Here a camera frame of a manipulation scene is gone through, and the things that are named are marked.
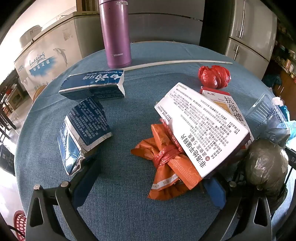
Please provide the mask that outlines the dark plastic bag ball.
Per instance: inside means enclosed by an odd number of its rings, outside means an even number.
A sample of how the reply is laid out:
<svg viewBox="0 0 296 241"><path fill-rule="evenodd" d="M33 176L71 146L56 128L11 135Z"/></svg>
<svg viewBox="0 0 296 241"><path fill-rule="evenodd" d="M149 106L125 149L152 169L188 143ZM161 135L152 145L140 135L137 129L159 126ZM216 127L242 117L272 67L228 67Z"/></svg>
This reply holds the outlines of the dark plastic bag ball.
<svg viewBox="0 0 296 241"><path fill-rule="evenodd" d="M287 196L287 170L288 156L280 145L259 138L249 146L245 158L246 178L252 185L262 188L272 213Z"/></svg>

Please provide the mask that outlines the orange snack wrapper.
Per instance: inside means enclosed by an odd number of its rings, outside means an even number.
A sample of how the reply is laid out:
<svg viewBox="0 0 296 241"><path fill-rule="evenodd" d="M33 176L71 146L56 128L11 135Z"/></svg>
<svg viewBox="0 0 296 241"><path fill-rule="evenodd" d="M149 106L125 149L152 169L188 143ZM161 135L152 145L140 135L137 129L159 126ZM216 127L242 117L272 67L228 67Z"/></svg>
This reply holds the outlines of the orange snack wrapper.
<svg viewBox="0 0 296 241"><path fill-rule="evenodd" d="M196 187L202 177L163 119L152 124L152 138L139 142L131 154L150 160L156 174L148 198L169 200Z"/></svg>

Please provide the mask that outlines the torn blue carton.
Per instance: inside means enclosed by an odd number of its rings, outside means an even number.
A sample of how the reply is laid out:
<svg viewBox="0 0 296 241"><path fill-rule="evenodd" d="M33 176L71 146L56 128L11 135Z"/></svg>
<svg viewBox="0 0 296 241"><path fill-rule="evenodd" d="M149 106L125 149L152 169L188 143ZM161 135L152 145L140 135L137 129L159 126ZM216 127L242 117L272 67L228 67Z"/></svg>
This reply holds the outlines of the torn blue carton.
<svg viewBox="0 0 296 241"><path fill-rule="evenodd" d="M57 141L68 176L79 172L98 145L112 136L99 99L91 96L74 106L65 117Z"/></svg>

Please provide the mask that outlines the clear plastic container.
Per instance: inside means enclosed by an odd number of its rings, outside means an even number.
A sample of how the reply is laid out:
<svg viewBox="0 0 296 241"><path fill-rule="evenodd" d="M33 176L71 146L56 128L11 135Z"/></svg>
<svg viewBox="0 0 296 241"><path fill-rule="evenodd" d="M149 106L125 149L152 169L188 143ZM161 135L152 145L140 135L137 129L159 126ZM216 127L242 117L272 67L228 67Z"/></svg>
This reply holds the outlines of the clear plastic container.
<svg viewBox="0 0 296 241"><path fill-rule="evenodd" d="M254 139L267 139L285 148L290 129L280 108L263 94L249 109L245 120Z"/></svg>

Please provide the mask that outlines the red white medicine box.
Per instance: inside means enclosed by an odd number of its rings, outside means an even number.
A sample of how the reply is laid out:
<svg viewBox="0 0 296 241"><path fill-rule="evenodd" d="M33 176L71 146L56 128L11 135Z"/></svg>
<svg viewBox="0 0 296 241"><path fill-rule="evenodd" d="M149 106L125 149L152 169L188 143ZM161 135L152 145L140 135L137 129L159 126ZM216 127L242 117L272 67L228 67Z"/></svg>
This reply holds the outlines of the red white medicine box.
<svg viewBox="0 0 296 241"><path fill-rule="evenodd" d="M215 104L223 108L225 111L229 112L236 120L238 120L249 130L249 140L245 143L244 147L241 148L242 150L248 149L248 147L254 141L254 137L243 114L241 113L234 99L231 97L230 93L218 89L211 89L204 86L201 87L200 93L201 95L208 98L210 101L214 102Z"/></svg>

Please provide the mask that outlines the blue toothpaste box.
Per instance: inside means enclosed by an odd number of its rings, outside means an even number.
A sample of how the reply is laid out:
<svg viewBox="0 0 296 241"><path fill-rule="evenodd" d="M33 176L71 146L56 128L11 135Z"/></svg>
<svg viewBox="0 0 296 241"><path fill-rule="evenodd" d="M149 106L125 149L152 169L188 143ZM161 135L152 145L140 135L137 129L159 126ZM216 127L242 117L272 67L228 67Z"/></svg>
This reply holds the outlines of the blue toothpaste box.
<svg viewBox="0 0 296 241"><path fill-rule="evenodd" d="M125 98L122 69L92 71L66 77L58 93L70 100L82 101L96 96L100 100Z"/></svg>

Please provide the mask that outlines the red plastic bag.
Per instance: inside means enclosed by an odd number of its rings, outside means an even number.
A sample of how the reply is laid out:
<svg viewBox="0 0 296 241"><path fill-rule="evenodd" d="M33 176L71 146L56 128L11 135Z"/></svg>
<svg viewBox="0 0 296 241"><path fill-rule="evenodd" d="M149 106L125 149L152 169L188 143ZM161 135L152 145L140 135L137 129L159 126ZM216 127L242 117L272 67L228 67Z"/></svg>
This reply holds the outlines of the red plastic bag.
<svg viewBox="0 0 296 241"><path fill-rule="evenodd" d="M212 89L222 89L227 87L231 81L229 70L219 65L200 67L198 78L201 81L202 86Z"/></svg>

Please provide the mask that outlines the red mesh trash basket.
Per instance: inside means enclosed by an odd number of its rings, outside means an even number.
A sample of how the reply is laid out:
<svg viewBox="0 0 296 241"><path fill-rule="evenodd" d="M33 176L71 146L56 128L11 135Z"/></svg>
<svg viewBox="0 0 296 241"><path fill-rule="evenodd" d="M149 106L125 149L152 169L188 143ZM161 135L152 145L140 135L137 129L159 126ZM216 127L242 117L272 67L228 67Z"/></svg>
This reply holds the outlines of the red mesh trash basket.
<svg viewBox="0 0 296 241"><path fill-rule="evenodd" d="M18 240L25 241L27 218L22 210L17 210L14 214L14 228Z"/></svg>

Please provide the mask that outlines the blue tablecloth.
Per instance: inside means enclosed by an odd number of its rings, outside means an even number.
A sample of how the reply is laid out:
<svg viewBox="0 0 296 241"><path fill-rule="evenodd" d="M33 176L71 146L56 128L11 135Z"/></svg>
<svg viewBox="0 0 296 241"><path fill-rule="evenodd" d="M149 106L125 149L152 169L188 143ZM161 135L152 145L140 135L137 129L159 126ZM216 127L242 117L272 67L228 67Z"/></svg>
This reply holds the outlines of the blue tablecloth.
<svg viewBox="0 0 296 241"><path fill-rule="evenodd" d="M66 114L76 102L58 91L63 80L77 74L107 68L106 55L89 55L54 79L30 109L18 137L15 170L23 208L28 214L34 186L44 189L69 181L58 148L57 136ZM219 210L199 189L169 201L147 197L155 169L149 161L130 153L136 143L151 133L157 120L154 104L176 83L200 88L196 64L173 64L126 73L125 98L107 100L103 107L112 137L104 141L94 157L98 177L79 214L97 240L199 240ZM75 240L59 207L54 207L68 240ZM224 238L231 237L239 216Z"/></svg>

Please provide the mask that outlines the long white stick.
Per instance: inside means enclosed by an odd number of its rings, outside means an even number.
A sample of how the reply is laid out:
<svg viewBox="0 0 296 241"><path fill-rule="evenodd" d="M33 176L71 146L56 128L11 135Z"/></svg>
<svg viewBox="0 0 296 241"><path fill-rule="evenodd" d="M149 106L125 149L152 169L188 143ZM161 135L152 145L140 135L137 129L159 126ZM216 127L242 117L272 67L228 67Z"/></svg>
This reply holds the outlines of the long white stick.
<svg viewBox="0 0 296 241"><path fill-rule="evenodd" d="M170 61L159 61L159 62L129 66L129 67L123 68L123 70L124 71L132 71L132 70L154 67L154 66L172 65L172 64L187 64L187 63L233 64L232 62L229 62L229 61L219 61L219 60L170 60Z"/></svg>

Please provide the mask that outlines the silver two-door refrigerator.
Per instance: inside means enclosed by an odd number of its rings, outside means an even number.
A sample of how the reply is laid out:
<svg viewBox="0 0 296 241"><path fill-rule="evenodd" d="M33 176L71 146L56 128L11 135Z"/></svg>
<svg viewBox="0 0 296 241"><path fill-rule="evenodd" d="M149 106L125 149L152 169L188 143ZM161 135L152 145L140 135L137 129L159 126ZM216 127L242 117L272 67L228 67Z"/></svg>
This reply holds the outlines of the silver two-door refrigerator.
<svg viewBox="0 0 296 241"><path fill-rule="evenodd" d="M273 53L277 16L262 1L234 1L224 55L262 79Z"/></svg>

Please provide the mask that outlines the white chest freezer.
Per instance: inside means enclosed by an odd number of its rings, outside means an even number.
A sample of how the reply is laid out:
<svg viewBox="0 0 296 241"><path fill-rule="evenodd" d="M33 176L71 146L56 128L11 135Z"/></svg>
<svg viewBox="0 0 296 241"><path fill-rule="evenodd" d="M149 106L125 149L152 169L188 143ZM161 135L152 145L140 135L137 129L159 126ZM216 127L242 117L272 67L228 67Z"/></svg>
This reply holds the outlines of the white chest freezer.
<svg viewBox="0 0 296 241"><path fill-rule="evenodd" d="M15 60L30 97L86 56L104 48L96 11L73 12L33 37Z"/></svg>

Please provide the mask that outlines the white rice cooker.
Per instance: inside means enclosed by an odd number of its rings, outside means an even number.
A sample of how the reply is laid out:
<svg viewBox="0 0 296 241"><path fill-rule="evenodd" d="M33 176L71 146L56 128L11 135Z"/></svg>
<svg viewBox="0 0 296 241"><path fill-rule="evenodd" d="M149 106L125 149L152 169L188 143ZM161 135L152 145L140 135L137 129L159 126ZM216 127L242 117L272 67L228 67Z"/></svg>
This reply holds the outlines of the white rice cooker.
<svg viewBox="0 0 296 241"><path fill-rule="evenodd" d="M42 27L40 25L35 25L27 30L20 37L20 45L24 48L36 35L38 35L42 31Z"/></svg>

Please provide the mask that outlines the grey three-door refrigerator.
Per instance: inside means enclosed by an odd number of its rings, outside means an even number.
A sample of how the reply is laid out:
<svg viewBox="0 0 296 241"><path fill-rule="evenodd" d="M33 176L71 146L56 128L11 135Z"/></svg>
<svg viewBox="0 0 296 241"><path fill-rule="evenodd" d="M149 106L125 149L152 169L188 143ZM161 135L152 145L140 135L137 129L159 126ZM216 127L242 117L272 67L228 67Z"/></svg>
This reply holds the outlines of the grey three-door refrigerator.
<svg viewBox="0 0 296 241"><path fill-rule="evenodd" d="M199 45L204 7L205 1L128 1L130 40Z"/></svg>

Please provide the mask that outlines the purple thermos bottle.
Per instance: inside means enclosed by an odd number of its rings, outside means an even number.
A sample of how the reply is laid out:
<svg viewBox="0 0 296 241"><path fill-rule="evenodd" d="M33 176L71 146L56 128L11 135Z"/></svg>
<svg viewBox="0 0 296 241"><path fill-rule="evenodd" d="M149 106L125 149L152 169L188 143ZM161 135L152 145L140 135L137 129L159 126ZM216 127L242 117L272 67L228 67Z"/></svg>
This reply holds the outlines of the purple thermos bottle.
<svg viewBox="0 0 296 241"><path fill-rule="evenodd" d="M112 68L128 66L131 61L128 1L99 1L107 65Z"/></svg>

